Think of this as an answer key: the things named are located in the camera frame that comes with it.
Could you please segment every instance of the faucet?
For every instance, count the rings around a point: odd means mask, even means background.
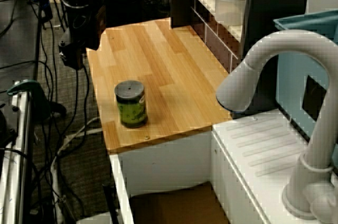
[[[282,201],[291,214],[301,219],[338,224],[338,187],[331,183],[332,154],[338,138],[338,45],[310,31],[272,33],[251,47],[218,87],[216,98],[230,112],[245,111],[264,65],[283,52],[303,53],[319,62],[328,74],[329,86],[308,148],[292,171]]]

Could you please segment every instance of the black lid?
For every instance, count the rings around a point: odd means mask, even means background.
[[[121,99],[132,100],[139,97],[144,92],[144,86],[136,80],[127,80],[119,83],[115,87],[115,94]]]

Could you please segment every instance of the green handle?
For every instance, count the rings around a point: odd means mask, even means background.
[[[7,94],[9,96],[13,96],[24,91],[29,91],[32,94],[34,103],[34,119],[41,122],[50,117],[51,108],[49,102],[40,83],[37,81],[23,80],[9,88],[9,90],[7,90]]]

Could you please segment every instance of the green can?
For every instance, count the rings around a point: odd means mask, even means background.
[[[148,121],[144,86],[136,80],[127,80],[115,87],[120,121],[125,127],[136,128]]]

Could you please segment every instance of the wood grain surface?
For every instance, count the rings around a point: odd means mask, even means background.
[[[107,150],[110,154],[211,130],[231,116],[215,91],[228,75],[191,27],[170,19],[106,29],[97,51],[87,50]],[[148,122],[119,121],[114,88],[125,80],[145,87]]]

